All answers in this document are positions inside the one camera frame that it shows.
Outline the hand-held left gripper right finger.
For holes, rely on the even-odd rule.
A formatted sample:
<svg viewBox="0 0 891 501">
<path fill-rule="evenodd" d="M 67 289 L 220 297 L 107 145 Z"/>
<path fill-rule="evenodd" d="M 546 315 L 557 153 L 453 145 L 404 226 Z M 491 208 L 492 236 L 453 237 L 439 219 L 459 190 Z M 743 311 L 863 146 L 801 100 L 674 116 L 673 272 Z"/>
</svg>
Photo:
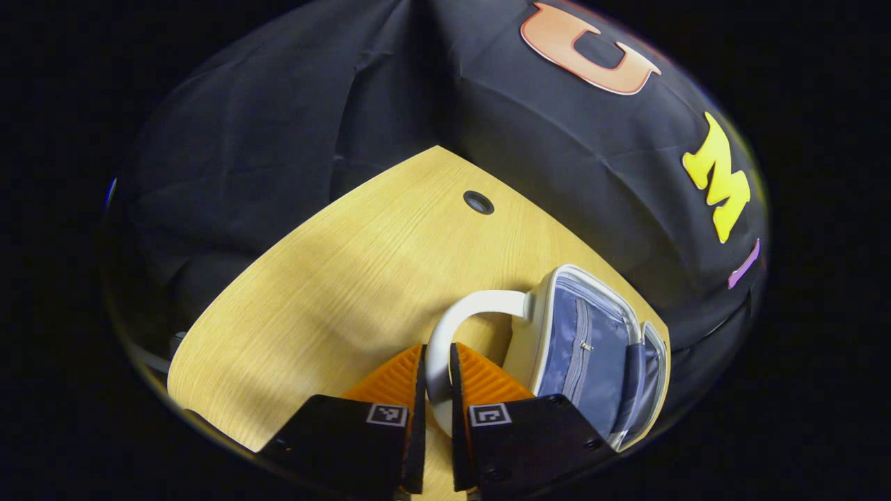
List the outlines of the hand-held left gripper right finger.
<svg viewBox="0 0 891 501">
<path fill-rule="evenodd" d="M 468 499 L 566 499 L 617 452 L 560 394 L 536 397 L 461 343 L 450 346 L 454 486 Z"/>
</svg>

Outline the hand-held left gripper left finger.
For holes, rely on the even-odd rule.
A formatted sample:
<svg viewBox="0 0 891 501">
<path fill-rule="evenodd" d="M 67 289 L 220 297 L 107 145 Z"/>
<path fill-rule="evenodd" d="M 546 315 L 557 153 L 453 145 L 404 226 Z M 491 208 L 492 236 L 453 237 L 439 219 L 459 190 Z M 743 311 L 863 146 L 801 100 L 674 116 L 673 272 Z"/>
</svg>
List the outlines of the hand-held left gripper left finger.
<svg viewBox="0 0 891 501">
<path fill-rule="evenodd" d="M 314 395 L 258 452 L 328 498 L 410 498 L 423 491 L 425 345 L 385 362 L 339 397 Z"/>
</svg>

